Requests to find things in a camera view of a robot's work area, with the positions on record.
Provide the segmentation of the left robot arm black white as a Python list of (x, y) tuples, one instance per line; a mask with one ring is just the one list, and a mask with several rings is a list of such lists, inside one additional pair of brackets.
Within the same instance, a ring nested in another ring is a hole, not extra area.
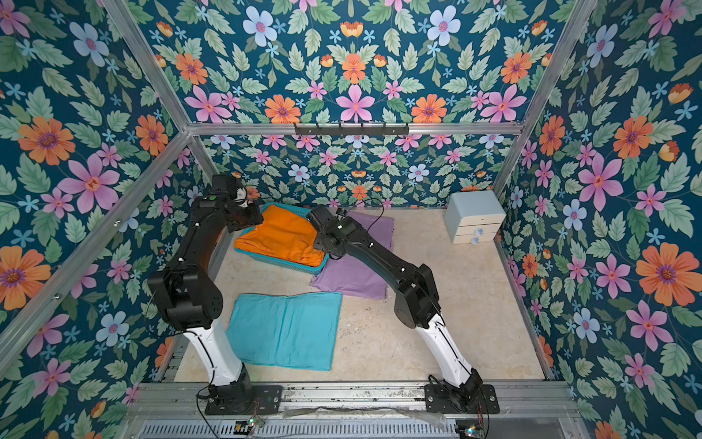
[(214, 401), (248, 402), (253, 386), (219, 323), (223, 295), (210, 277), (210, 260), (224, 232), (262, 223), (260, 208), (248, 198), (241, 180), (215, 175), (210, 190), (192, 203), (178, 250), (164, 269), (147, 280), (162, 320), (185, 335), (207, 368), (208, 398)]

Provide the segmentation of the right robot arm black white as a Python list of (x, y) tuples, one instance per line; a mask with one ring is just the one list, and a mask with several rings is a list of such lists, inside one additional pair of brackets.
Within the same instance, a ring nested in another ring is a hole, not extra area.
[(431, 268), (396, 256), (349, 216), (319, 207), (306, 218), (316, 231), (314, 248), (334, 258), (350, 256), (386, 282), (396, 294), (395, 315), (403, 325), (418, 331), (440, 367), (447, 393), (466, 402), (474, 400), (483, 380), (450, 334)]

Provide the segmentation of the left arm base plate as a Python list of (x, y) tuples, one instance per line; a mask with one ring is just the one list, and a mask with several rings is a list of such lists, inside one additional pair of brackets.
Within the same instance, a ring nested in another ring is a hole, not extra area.
[(280, 385), (210, 386), (206, 415), (270, 415), (279, 412), (283, 400)]

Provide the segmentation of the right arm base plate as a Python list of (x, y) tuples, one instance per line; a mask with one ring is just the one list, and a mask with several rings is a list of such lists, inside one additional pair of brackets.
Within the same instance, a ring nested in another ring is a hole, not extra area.
[(493, 415), (501, 411), (495, 387), (489, 384), (483, 384), (471, 396), (464, 391), (436, 383), (426, 384), (423, 390), (425, 409), (429, 413)]

